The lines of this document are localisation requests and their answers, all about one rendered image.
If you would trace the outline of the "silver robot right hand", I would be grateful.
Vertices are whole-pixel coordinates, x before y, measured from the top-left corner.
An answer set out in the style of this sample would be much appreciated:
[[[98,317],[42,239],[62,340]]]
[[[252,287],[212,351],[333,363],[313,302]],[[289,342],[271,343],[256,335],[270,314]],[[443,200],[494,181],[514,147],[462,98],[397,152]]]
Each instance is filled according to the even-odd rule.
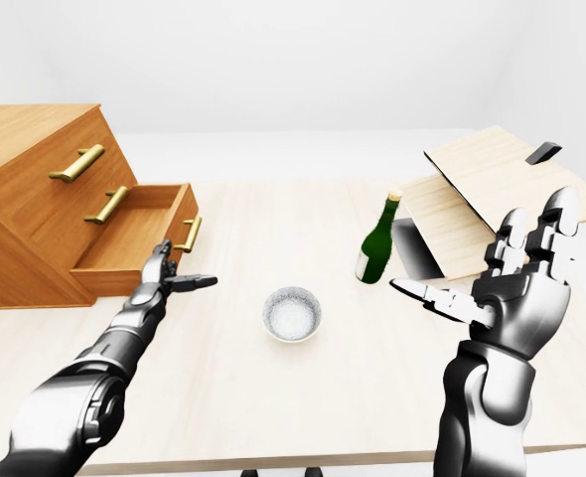
[[[525,209],[507,213],[486,247],[488,268],[469,294],[410,278],[390,285],[430,312],[468,324],[473,340],[530,360],[555,335],[568,307],[579,210],[577,189],[566,186],[552,193],[531,232]]]

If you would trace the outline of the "silver robot left hand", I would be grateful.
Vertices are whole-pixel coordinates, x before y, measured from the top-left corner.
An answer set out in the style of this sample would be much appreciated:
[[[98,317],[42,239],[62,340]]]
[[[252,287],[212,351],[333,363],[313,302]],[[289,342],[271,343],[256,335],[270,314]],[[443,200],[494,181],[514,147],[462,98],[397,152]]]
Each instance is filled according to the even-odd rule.
[[[214,286],[218,279],[213,275],[192,274],[178,275],[177,262],[170,258],[173,250],[172,242],[165,238],[157,244],[141,271],[142,283],[155,283],[168,296],[173,292],[191,292],[197,289]]]

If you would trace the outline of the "wooden drawer, open box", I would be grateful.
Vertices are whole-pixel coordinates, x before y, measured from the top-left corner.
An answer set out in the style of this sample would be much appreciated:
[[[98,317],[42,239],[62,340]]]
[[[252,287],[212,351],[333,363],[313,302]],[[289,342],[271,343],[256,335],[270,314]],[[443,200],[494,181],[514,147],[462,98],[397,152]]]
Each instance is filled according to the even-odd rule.
[[[181,260],[190,226],[184,220],[199,215],[192,186],[137,185],[108,220],[74,268],[73,278],[97,297],[125,296],[139,284],[141,270],[153,248],[169,239],[170,258]]]

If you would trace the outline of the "wooden drawer, middle-sized front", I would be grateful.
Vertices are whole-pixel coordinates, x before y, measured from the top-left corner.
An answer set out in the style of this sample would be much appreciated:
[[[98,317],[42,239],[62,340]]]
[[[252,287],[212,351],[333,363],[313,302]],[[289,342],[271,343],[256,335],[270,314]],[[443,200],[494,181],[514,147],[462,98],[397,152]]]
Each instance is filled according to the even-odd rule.
[[[32,240],[58,268],[63,271],[74,268],[108,223],[96,225],[83,218],[98,213],[108,201],[105,192],[120,186],[126,185],[76,187],[62,184],[62,189],[50,201],[54,208],[33,233]],[[129,193],[131,186],[126,187]]]

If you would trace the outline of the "wooden cabinet with drawers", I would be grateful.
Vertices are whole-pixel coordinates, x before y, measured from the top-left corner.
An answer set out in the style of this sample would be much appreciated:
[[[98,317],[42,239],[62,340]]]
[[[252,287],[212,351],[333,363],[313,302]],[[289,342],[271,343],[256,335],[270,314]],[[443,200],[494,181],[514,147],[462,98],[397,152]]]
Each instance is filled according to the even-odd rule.
[[[0,217],[0,308],[88,306],[100,298],[58,268],[10,220]]]

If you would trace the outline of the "wooden drawer, largest front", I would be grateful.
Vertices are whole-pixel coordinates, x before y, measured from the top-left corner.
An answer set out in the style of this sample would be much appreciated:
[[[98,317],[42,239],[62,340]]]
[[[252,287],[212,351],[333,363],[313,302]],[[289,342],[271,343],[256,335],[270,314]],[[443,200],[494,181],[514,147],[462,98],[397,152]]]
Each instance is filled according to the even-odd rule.
[[[74,182],[79,186],[133,186],[135,176],[97,104],[0,105],[0,217],[33,234],[62,189],[50,179],[101,144],[105,152]]]

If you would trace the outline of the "pale wooden slanted stand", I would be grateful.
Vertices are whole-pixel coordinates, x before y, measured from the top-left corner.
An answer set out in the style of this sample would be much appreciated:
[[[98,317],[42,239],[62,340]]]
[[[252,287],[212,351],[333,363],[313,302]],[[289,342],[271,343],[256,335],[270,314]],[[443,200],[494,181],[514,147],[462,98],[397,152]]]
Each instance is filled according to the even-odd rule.
[[[527,163],[534,151],[492,126],[424,152],[436,173],[404,186],[401,205],[446,278],[485,270],[485,248],[505,215],[525,208],[530,232],[550,195],[565,186],[578,190],[586,222],[586,181],[553,160]]]

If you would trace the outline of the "speckled grey bowl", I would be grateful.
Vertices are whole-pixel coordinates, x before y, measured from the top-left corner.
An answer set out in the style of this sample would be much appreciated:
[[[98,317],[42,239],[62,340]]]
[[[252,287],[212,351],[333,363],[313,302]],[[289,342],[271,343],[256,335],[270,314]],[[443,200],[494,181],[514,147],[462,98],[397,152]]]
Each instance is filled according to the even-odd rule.
[[[266,333],[286,344],[312,338],[322,321],[322,307],[309,290],[282,287],[272,292],[264,303],[262,322]]]

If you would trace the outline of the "small black block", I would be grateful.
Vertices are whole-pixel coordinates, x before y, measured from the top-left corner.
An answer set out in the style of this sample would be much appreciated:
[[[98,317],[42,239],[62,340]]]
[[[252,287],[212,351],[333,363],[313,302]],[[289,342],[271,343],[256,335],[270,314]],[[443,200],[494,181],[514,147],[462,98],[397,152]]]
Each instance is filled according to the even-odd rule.
[[[555,156],[561,149],[562,147],[557,143],[545,141],[525,159],[525,162],[529,165],[537,165],[546,162]]]

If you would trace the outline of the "green glass bottle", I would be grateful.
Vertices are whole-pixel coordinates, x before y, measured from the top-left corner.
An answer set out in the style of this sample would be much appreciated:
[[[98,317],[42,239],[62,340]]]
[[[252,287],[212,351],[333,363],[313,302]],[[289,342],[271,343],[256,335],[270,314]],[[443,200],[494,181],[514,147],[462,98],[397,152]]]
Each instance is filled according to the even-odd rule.
[[[401,198],[400,190],[388,193],[375,227],[362,243],[355,266],[355,277],[362,283],[374,284],[383,275],[391,255],[391,229]]]

